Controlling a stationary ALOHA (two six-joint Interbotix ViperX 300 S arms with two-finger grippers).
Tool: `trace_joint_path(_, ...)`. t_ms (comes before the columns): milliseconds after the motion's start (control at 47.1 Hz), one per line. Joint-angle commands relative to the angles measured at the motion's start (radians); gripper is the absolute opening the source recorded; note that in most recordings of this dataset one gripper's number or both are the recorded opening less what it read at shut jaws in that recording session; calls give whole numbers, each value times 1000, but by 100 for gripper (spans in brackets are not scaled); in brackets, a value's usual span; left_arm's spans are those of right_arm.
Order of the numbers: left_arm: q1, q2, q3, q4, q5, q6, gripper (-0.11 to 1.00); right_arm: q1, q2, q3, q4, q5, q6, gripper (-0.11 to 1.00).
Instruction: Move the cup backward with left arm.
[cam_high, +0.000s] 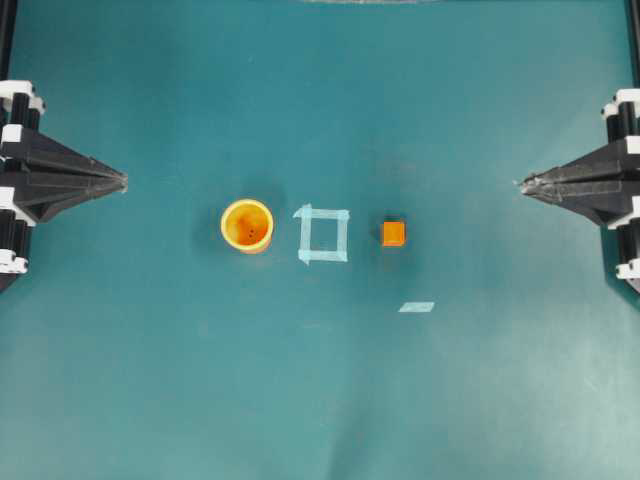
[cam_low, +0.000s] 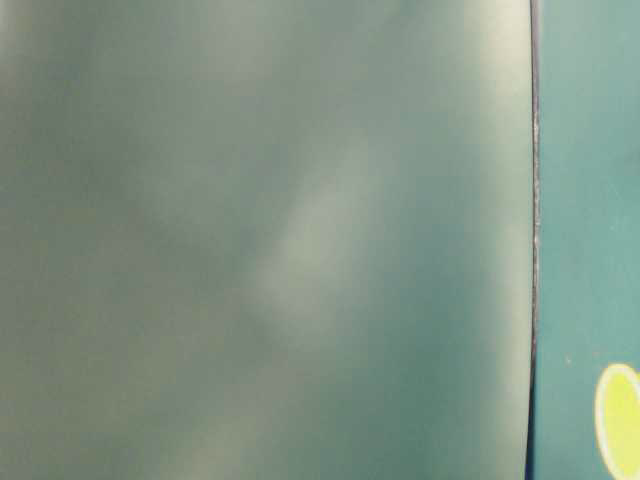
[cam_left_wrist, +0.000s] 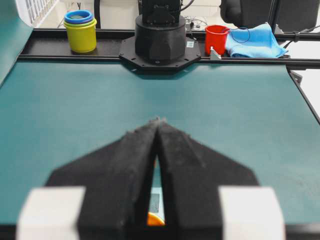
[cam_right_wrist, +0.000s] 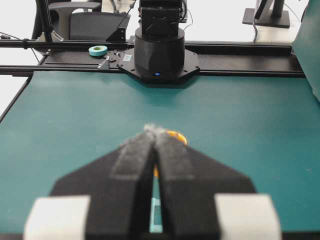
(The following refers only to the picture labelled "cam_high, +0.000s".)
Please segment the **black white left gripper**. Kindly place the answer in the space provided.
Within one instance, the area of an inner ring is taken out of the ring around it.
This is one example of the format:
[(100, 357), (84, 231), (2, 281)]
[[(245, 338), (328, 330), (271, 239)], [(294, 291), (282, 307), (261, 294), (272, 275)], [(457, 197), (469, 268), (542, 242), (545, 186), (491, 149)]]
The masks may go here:
[[(28, 272), (36, 223), (128, 187), (126, 174), (38, 132), (45, 111), (46, 104), (35, 94), (31, 81), (1, 81), (2, 293)], [(3, 150), (13, 141), (17, 158)], [(27, 173), (25, 162), (30, 167), (93, 177), (21, 177)]]

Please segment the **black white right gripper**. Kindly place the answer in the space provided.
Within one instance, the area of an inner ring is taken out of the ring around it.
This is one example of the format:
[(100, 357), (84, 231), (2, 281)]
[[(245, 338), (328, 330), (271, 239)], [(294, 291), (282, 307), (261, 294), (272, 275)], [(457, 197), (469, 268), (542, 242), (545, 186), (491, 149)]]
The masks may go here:
[(608, 144), (517, 183), (523, 195), (616, 234), (615, 275), (639, 292), (639, 89), (618, 90), (602, 111)]

